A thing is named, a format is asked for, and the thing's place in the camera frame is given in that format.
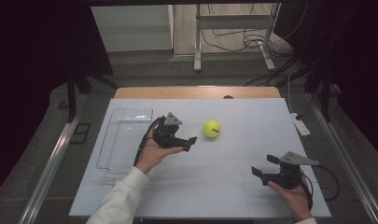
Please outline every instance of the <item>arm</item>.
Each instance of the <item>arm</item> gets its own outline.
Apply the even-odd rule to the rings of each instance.
[[[302,183],[307,184],[304,175],[302,175]],[[298,224],[316,224],[308,207],[307,196],[301,186],[294,189],[284,189],[272,181],[268,182],[268,186],[282,195]]]
[[[133,223],[135,211],[141,200],[140,193],[149,181],[147,173],[166,156],[181,151],[182,147],[160,148],[149,138],[138,163],[124,179],[116,182],[87,223]]]

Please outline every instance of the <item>power strip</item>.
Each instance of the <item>power strip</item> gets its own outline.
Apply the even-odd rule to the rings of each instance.
[[[300,119],[296,119],[297,113],[291,113],[290,116],[291,116],[291,119],[293,120],[294,125],[296,126],[297,132],[299,133],[301,137],[306,137],[311,134],[310,131],[305,126],[304,122],[302,122],[302,120]]]

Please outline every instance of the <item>tennis ball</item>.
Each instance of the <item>tennis ball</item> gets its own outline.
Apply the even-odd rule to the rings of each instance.
[[[208,137],[216,137],[220,133],[220,124],[215,119],[208,120],[203,125],[203,133]]]

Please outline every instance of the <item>transparent tray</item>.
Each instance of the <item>transparent tray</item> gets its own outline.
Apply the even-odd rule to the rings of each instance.
[[[96,164],[106,176],[126,175],[143,135],[151,123],[151,108],[116,108],[113,110]]]

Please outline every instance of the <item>white sleeve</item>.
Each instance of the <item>white sleeve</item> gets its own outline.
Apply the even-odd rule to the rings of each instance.
[[[132,168],[128,175],[117,181],[115,186],[106,194],[101,206],[87,223],[133,223],[135,211],[141,200],[140,193],[148,180],[147,175],[136,167]]]
[[[296,224],[316,224],[316,220],[314,217],[307,218],[303,221],[296,222]]]

